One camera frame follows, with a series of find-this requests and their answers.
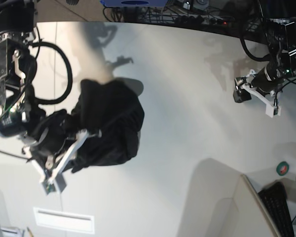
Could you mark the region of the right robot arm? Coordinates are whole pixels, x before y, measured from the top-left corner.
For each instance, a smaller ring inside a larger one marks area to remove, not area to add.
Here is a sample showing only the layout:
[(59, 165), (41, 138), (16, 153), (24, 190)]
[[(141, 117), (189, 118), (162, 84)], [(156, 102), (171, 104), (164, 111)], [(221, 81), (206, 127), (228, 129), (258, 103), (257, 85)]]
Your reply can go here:
[[(35, 95), (33, 80), (37, 57), (30, 48), (54, 49), (67, 69), (67, 88), (56, 99)], [(47, 115), (44, 105), (63, 102), (73, 85), (69, 60), (57, 45), (42, 41), (37, 28), (35, 0), (0, 0), (0, 136), (17, 136), (23, 142), (22, 158), (40, 174), (46, 194), (66, 187), (63, 171), (92, 134), (72, 125), (66, 110)]]

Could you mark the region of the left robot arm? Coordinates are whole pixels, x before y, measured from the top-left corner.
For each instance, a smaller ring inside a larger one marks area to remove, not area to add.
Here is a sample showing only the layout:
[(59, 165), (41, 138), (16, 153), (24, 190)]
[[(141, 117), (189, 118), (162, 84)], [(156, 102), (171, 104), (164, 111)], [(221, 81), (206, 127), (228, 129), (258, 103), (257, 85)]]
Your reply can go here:
[[(260, 99), (269, 117), (281, 113), (279, 95), (289, 84), (296, 84), (296, 3), (291, 0), (258, 0), (255, 12), (239, 20), (239, 39), (251, 59), (267, 62), (259, 72), (250, 70), (246, 76), (234, 80), (233, 98), (236, 103)], [(244, 25), (258, 19), (264, 33), (269, 53), (255, 57), (244, 40)]]

